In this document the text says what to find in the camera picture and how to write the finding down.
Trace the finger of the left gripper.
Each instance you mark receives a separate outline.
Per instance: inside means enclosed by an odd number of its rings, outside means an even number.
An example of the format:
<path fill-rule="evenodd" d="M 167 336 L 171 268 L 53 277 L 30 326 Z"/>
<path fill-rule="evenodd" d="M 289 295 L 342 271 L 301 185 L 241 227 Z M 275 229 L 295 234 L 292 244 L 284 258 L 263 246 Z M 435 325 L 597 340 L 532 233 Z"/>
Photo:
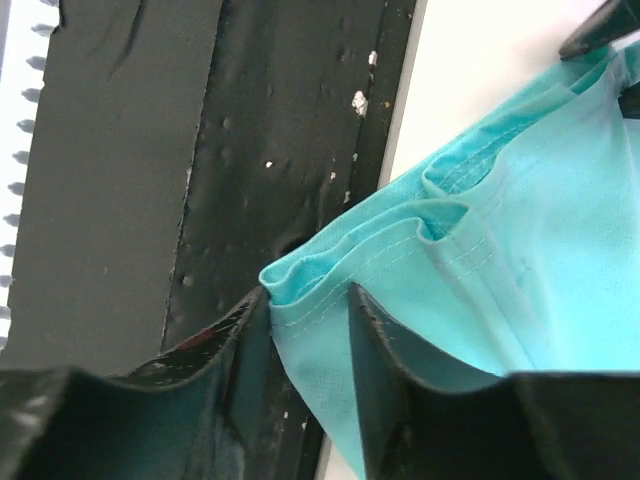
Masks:
<path fill-rule="evenodd" d="M 638 30 L 639 0 L 607 0 L 563 42 L 560 59 L 588 54 Z"/>
<path fill-rule="evenodd" d="M 627 119 L 640 119 L 640 83 L 624 89 L 618 97 L 622 116 Z"/>

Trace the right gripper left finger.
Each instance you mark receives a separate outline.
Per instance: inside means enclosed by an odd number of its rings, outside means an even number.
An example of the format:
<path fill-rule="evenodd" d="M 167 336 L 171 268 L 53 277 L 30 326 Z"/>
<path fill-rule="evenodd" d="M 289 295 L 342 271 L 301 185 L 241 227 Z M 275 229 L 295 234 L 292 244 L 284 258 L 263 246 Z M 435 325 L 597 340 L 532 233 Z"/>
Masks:
<path fill-rule="evenodd" d="M 1 374 L 5 479 L 256 479 L 268 299 L 125 376 L 74 367 Z"/>

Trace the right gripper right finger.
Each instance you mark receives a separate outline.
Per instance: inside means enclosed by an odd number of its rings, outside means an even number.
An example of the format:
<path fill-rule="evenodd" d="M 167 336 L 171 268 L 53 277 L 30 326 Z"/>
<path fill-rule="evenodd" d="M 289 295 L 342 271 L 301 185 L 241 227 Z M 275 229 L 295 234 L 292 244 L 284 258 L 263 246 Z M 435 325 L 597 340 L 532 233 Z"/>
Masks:
<path fill-rule="evenodd" d="M 349 338 L 370 479 L 635 479 L 639 378 L 498 377 L 422 339 L 362 286 Z"/>

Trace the teal t-shirt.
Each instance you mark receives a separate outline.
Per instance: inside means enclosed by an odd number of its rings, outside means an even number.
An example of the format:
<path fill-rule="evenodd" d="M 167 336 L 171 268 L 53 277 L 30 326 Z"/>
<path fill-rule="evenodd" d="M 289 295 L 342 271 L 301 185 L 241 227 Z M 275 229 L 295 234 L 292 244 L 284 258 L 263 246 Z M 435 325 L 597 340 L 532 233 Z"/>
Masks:
<path fill-rule="evenodd" d="M 638 81 L 637 45 L 554 65 L 261 271 L 284 368 L 357 475 L 352 283 L 494 375 L 638 368 Z"/>

